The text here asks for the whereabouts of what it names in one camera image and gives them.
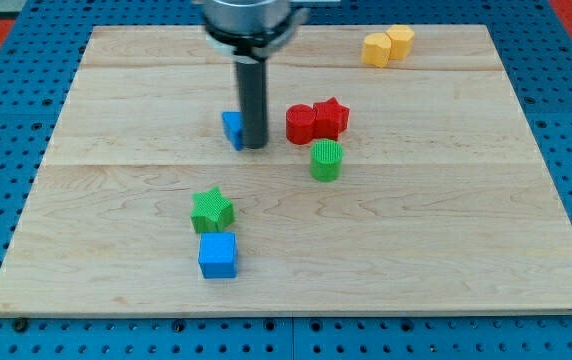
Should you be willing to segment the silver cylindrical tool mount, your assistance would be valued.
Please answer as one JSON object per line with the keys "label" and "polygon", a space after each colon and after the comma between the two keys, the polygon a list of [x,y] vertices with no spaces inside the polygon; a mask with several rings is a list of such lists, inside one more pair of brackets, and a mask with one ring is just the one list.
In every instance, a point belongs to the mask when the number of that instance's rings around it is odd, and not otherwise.
{"label": "silver cylindrical tool mount", "polygon": [[339,0],[204,0],[204,31],[221,54],[241,64],[258,64],[283,48],[313,8]]}

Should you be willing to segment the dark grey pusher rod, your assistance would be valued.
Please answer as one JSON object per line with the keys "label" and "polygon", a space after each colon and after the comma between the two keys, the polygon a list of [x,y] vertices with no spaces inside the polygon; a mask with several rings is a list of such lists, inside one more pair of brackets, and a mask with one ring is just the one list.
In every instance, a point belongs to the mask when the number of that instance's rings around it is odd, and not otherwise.
{"label": "dark grey pusher rod", "polygon": [[236,62],[238,100],[242,120],[242,143],[246,148],[261,149],[268,143],[266,63]]}

